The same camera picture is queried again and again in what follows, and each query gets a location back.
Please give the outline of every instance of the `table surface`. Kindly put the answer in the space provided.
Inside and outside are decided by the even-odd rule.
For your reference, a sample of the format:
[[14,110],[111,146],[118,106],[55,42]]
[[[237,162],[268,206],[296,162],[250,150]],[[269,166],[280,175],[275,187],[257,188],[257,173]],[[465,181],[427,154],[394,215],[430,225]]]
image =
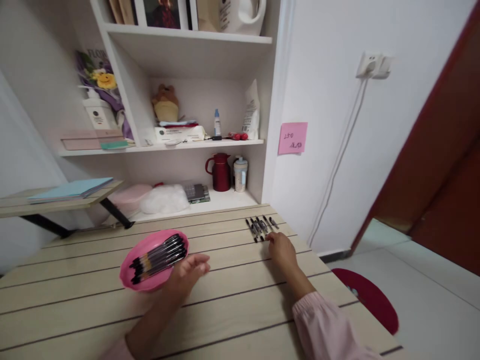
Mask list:
[[156,294],[124,289],[120,265],[153,232],[178,229],[190,253],[210,255],[201,278],[160,337],[153,358],[303,359],[292,298],[245,218],[273,217],[315,288],[386,359],[405,351],[268,204],[86,230],[54,240],[0,279],[0,358],[97,359],[146,312]]
[[0,218],[11,218],[33,214],[45,214],[66,210],[77,210],[89,208],[105,199],[123,184],[123,180],[114,180],[95,191],[90,196],[78,200],[43,202],[30,204],[28,197],[44,193],[54,187],[43,187],[17,192],[13,195],[0,198]]

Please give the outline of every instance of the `red thermos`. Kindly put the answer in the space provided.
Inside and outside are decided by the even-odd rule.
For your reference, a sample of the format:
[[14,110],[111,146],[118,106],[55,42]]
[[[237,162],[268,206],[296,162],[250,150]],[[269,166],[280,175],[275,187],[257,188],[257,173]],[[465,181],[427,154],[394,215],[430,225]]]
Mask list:
[[[218,154],[213,154],[213,157],[209,158],[205,163],[205,171],[213,176],[213,190],[218,192],[224,192],[230,190],[231,187],[231,170],[230,165],[227,159],[230,155],[227,155],[224,152],[219,152]],[[215,161],[209,171],[209,162],[210,160]]]

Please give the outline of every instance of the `doorway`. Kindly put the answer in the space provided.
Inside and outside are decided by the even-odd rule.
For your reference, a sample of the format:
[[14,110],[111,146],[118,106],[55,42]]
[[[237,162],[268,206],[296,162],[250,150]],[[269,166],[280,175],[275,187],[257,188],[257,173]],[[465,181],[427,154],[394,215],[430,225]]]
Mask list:
[[480,3],[362,229],[372,219],[480,276]]

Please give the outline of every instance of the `shelf board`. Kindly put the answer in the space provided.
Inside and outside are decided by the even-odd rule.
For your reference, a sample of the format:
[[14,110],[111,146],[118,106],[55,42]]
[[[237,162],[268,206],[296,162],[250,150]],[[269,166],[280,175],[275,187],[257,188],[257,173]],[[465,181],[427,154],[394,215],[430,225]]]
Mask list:
[[258,66],[272,38],[106,23],[119,44],[151,77],[239,80]]
[[210,193],[210,201],[191,204],[190,209],[188,210],[176,212],[173,214],[145,214],[143,212],[139,212],[138,214],[134,215],[130,220],[136,222],[145,220],[156,220],[168,218],[171,216],[190,215],[216,210],[226,210],[258,205],[258,202],[252,197],[252,195],[250,195],[248,191],[236,192],[233,188],[231,188],[228,191],[218,192],[213,190],[211,186],[208,186],[208,192]]
[[200,148],[223,148],[232,146],[250,146],[263,144],[265,140],[246,140],[235,141],[230,139],[223,139],[221,141],[204,140],[204,141],[192,141],[186,143],[179,143],[175,146],[166,146],[165,144],[155,144],[152,146],[142,147],[127,147],[123,149],[115,150],[61,150],[58,155],[61,157],[71,156],[85,156],[85,155],[106,155],[106,154],[125,154],[125,153],[142,153],[150,151],[164,151],[164,150],[182,150],[182,149],[200,149]]

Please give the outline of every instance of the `human arm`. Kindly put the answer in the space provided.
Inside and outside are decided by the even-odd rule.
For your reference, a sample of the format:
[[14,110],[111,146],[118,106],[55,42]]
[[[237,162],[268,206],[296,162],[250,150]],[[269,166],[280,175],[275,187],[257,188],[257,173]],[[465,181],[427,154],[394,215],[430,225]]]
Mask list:
[[371,360],[378,354],[357,340],[350,320],[338,306],[324,299],[297,263],[295,248],[283,233],[268,234],[268,250],[295,298],[293,319],[308,359]]
[[139,322],[102,356],[102,360],[148,359],[160,334],[184,304],[199,278],[210,271],[209,256],[190,255],[180,261],[163,286],[158,300]]

